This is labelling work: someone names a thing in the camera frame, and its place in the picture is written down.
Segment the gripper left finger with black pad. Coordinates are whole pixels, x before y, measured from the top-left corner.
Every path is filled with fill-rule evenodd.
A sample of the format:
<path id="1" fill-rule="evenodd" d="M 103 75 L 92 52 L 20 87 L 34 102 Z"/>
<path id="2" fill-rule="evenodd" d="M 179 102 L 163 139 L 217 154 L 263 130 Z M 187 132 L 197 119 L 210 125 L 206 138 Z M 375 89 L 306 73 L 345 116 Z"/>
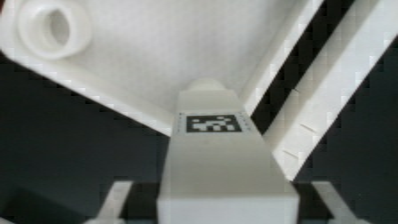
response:
<path id="1" fill-rule="evenodd" d="M 100 212 L 82 224 L 126 224 L 121 212 L 132 190 L 132 181 L 116 181 L 108 190 Z"/>

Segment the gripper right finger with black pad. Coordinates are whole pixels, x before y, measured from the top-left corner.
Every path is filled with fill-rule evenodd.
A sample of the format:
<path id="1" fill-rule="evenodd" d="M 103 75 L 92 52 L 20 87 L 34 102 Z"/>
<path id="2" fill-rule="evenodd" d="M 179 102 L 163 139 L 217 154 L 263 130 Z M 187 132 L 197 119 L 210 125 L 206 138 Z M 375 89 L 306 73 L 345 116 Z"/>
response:
<path id="1" fill-rule="evenodd" d="M 299 193 L 299 224 L 371 224 L 355 216 L 329 181 L 300 184 Z"/>

